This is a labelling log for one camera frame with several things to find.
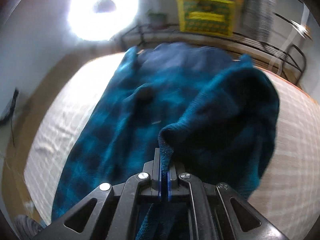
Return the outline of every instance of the metal screw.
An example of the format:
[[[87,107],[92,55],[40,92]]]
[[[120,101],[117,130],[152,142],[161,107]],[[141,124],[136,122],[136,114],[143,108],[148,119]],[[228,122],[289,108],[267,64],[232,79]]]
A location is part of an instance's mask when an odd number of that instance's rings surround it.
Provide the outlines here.
[[[149,174],[146,172],[141,172],[138,174],[139,179],[146,179],[147,177],[149,177]]]
[[[180,174],[180,178],[182,179],[190,179],[191,175],[190,173],[187,173],[187,172],[183,172]]]
[[[99,189],[102,190],[102,191],[107,191],[111,188],[111,185],[109,183],[102,183],[100,184],[99,186]]]
[[[228,189],[228,184],[227,183],[224,183],[224,182],[220,182],[218,184],[218,187],[221,188],[221,189]]]

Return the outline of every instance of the blue fabric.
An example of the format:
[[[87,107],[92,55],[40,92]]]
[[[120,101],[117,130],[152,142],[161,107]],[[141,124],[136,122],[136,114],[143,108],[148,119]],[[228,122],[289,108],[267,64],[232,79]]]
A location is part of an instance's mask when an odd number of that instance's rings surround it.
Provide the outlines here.
[[[220,49],[183,43],[139,55],[131,48],[70,152],[52,221],[102,182],[140,172],[160,147],[163,202],[151,206],[137,239],[184,238],[177,221],[185,206],[165,201],[170,159],[248,198],[272,156],[278,109],[273,85],[248,55],[234,62]]]

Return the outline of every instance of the yellow and green box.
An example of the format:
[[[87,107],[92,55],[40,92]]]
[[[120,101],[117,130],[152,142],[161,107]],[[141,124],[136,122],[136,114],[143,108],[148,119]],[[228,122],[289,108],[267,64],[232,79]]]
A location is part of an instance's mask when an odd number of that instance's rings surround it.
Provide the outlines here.
[[[180,30],[232,36],[235,3],[229,0],[177,0]]]

